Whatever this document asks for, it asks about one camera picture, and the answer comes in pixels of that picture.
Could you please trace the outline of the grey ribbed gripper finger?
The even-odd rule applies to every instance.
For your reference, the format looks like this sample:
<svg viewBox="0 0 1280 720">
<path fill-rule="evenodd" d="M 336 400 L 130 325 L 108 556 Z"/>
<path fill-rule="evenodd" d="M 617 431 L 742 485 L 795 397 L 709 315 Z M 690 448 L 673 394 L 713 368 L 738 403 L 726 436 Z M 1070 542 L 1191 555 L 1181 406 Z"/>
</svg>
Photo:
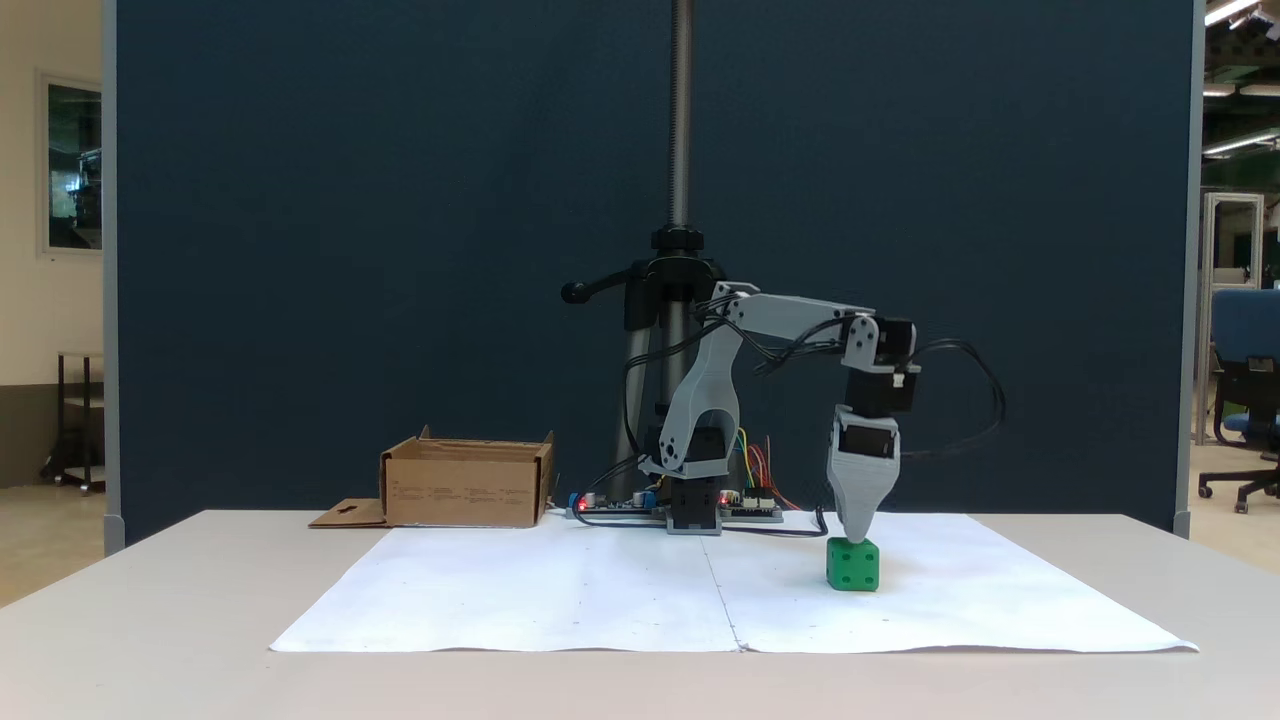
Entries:
<svg viewBox="0 0 1280 720">
<path fill-rule="evenodd" d="M 900 473 L 899 460 L 831 460 L 829 484 L 838 520 L 852 544 L 865 541 L 876 512 Z"/>
</svg>

